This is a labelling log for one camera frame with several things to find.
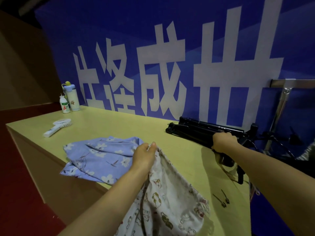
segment forearm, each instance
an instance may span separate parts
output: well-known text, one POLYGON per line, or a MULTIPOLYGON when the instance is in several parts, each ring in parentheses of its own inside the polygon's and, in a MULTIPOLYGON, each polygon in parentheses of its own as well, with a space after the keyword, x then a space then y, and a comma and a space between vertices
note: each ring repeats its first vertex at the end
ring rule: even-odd
POLYGON ((139 193, 145 177, 141 171, 128 171, 59 236, 113 236, 139 193))
POLYGON ((239 144, 226 146, 224 153, 242 167, 296 235, 313 233, 315 179, 239 144))

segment blue floral cloth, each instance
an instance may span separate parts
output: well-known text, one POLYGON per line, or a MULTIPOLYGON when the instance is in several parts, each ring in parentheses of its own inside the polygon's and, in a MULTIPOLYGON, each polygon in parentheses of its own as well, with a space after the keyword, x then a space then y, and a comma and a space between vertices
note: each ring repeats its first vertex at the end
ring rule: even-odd
POLYGON ((112 185, 129 170, 132 155, 142 143, 137 137, 112 136, 69 143, 63 149, 70 162, 60 174, 112 185))

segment beige wall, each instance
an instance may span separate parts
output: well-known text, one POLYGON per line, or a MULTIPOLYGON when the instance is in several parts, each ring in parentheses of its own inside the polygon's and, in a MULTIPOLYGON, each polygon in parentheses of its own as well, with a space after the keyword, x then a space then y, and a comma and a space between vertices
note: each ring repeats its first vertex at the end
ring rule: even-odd
POLYGON ((0 11, 0 110, 58 102, 60 84, 42 30, 0 11))

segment wooden table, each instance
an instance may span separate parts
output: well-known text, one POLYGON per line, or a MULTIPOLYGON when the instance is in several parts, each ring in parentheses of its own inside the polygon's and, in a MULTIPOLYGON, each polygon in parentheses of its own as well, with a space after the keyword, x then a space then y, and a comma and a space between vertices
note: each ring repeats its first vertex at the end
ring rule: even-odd
POLYGON ((155 141, 184 178, 209 200, 210 217, 204 218, 198 235, 251 235, 248 183, 239 185, 231 181, 210 149, 167 134, 165 129, 170 122, 81 106, 81 111, 67 115, 58 111, 9 123, 7 127, 44 203, 65 224, 83 213, 110 186, 60 175, 68 162, 62 146, 97 137, 136 136, 144 142, 155 141), (43 137, 54 121, 63 118, 71 118, 73 125, 50 138, 43 137), (230 200, 226 208, 212 195, 224 199, 221 189, 230 200))

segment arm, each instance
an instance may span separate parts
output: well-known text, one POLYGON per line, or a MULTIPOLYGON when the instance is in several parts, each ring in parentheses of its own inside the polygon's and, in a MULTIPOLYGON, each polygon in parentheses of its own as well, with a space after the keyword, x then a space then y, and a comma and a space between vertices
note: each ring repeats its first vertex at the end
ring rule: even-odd
POLYGON ((148 143, 138 146, 130 170, 59 236, 113 236, 155 161, 156 144, 147 148, 148 143))
POLYGON ((295 235, 312 235, 315 222, 315 179, 238 144, 231 133, 213 135, 213 149, 230 156, 259 188, 295 235))

